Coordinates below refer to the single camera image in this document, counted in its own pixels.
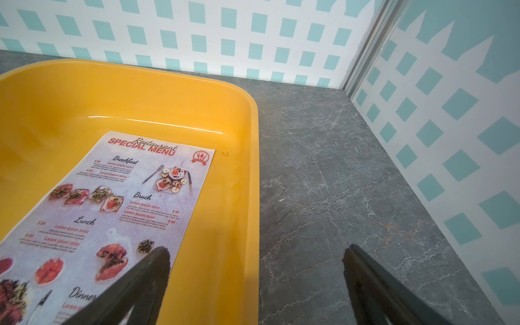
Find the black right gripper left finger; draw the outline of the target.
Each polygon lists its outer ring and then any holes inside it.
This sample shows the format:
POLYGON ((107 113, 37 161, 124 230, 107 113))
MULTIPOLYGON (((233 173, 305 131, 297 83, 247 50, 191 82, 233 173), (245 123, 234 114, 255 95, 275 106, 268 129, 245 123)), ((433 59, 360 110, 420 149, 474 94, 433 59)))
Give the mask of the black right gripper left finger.
POLYGON ((65 324, 157 323, 170 271, 169 251, 155 248, 65 324))

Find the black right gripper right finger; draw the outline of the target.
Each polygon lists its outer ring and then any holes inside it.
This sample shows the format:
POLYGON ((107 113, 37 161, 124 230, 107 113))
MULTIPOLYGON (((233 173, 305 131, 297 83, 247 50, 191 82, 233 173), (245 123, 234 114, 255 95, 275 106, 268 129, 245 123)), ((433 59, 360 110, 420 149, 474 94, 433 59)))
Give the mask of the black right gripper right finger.
POLYGON ((358 324, 449 324, 357 245, 346 249, 344 277, 358 324))

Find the pink special menu sheet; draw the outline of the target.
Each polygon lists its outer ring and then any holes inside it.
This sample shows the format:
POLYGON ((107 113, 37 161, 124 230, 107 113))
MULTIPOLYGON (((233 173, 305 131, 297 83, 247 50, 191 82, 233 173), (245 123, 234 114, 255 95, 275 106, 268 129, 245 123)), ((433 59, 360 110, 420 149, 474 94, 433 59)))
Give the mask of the pink special menu sheet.
POLYGON ((62 324, 155 248, 176 258, 214 153, 104 135, 1 241, 1 323, 62 324))

